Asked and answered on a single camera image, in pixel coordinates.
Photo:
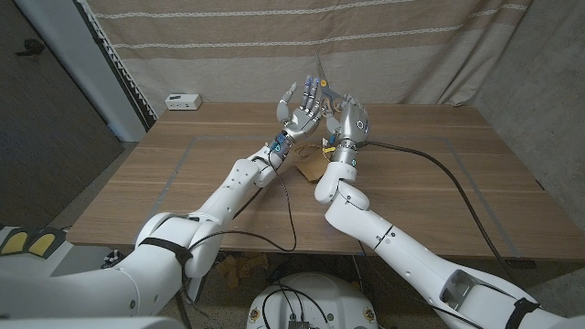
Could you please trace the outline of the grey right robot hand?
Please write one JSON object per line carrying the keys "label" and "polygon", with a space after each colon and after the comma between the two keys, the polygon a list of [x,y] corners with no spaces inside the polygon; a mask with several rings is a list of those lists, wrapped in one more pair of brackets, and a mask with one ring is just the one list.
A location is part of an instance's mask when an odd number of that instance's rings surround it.
{"label": "grey right robot hand", "polygon": [[335,136],[331,161],[356,166],[357,148],[368,137],[367,110],[349,94],[344,96],[340,106],[342,112],[339,120],[333,115],[326,116],[327,131]]}

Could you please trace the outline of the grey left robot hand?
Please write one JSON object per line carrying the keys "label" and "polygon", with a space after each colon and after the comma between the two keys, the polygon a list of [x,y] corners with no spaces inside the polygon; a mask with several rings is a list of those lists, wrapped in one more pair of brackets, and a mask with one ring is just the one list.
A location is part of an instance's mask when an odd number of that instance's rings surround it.
{"label": "grey left robot hand", "polygon": [[317,95],[320,80],[309,75],[305,78],[303,95],[300,105],[290,112],[288,103],[296,91],[294,83],[281,97],[276,108],[277,121],[283,125],[288,138],[293,143],[299,143],[303,138],[308,138],[318,127],[322,118]]}

